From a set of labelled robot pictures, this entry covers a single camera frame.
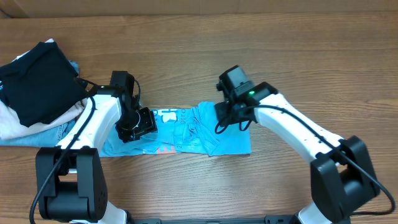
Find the light blue printed t-shirt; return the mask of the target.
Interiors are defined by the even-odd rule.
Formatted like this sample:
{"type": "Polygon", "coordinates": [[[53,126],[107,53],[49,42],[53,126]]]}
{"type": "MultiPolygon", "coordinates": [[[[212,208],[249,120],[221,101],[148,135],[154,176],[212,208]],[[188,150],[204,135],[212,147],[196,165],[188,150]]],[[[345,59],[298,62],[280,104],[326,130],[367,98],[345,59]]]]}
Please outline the light blue printed t-shirt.
{"type": "Polygon", "coordinates": [[[230,125],[221,134],[215,133],[218,123],[214,103],[201,102],[189,109],[154,110],[156,133],[140,140],[123,143],[115,129],[109,133],[100,152],[101,157],[136,156],[141,154],[175,154],[180,152],[209,156],[251,153],[248,130],[230,125]]]}

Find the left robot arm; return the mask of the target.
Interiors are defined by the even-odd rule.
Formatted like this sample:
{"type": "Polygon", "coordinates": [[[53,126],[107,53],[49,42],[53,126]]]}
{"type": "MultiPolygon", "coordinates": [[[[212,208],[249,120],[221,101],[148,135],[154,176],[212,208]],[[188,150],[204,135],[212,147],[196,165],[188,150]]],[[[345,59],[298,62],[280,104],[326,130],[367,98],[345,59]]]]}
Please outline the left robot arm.
{"type": "Polygon", "coordinates": [[[111,130],[122,142],[157,131],[154,113],[133,94],[138,84],[127,71],[114,71],[109,85],[94,84],[71,131],[56,146],[39,149],[31,223],[36,210],[43,219],[62,223],[133,223],[128,211],[108,200],[100,152],[111,130]]]}

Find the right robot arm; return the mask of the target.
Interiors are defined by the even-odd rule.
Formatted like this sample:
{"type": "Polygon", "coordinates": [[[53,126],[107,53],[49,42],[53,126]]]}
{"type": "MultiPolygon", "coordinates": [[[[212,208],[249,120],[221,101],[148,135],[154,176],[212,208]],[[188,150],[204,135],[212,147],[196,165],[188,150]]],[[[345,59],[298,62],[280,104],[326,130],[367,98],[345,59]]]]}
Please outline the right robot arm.
{"type": "Polygon", "coordinates": [[[215,105],[222,133],[232,124],[244,131],[251,122],[276,133],[310,166],[312,202],[294,215],[268,216],[266,223],[349,223],[354,212],[381,188],[365,143],[345,139],[296,110],[267,82],[255,85],[237,65],[216,84],[224,100],[215,105]]]}

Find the folded blue denim jeans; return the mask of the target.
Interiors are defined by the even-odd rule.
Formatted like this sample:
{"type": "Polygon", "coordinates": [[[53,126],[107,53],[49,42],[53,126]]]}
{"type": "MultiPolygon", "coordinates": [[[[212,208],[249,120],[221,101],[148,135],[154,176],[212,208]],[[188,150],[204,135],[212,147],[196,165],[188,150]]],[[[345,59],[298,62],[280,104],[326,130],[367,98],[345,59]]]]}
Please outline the folded blue denim jeans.
{"type": "Polygon", "coordinates": [[[75,124],[75,119],[57,128],[26,136],[20,139],[2,140],[3,146],[33,146],[33,147],[53,147],[62,140],[75,124]]]}

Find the folded black garment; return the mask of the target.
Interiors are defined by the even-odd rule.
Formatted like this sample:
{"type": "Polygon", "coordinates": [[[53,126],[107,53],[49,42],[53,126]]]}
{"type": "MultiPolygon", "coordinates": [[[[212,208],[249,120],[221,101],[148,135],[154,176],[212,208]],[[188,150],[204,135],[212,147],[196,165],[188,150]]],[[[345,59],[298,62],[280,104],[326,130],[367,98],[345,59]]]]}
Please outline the folded black garment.
{"type": "Polygon", "coordinates": [[[56,42],[40,42],[1,67],[1,100],[23,126],[50,124],[87,97],[77,76],[56,42]]]}

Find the folded cream white garment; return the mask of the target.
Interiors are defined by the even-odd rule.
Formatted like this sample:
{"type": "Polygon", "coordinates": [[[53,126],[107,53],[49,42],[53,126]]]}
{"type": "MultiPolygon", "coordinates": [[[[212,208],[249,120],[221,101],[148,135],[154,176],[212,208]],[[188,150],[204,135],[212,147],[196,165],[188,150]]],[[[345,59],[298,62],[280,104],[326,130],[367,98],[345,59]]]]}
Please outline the folded cream white garment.
{"type": "MultiPolygon", "coordinates": [[[[49,39],[45,42],[56,42],[56,41],[54,41],[53,39],[49,39]]],[[[17,56],[13,61],[19,59],[27,52],[17,56]]],[[[75,78],[75,80],[85,89],[87,84],[78,81],[79,71],[77,63],[71,60],[68,61],[78,73],[78,76],[75,78]]],[[[11,139],[20,139],[26,136],[47,131],[49,129],[57,128],[65,123],[74,120],[78,115],[80,115],[83,112],[83,110],[85,109],[85,105],[86,105],[86,98],[78,101],[68,111],[66,111],[56,120],[52,121],[50,124],[36,123],[30,127],[26,127],[20,124],[17,113],[11,107],[4,104],[4,102],[1,100],[1,139],[6,141],[11,139]]]]}

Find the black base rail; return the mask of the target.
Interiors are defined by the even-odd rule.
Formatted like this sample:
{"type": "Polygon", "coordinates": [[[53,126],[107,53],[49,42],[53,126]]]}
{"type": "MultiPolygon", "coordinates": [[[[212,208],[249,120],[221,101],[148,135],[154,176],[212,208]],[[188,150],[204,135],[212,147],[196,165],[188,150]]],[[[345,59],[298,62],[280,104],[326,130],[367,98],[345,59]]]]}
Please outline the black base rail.
{"type": "Polygon", "coordinates": [[[222,218],[161,220],[159,218],[133,219],[133,224],[294,224],[298,223],[295,215],[267,215],[264,218],[222,218]]]}

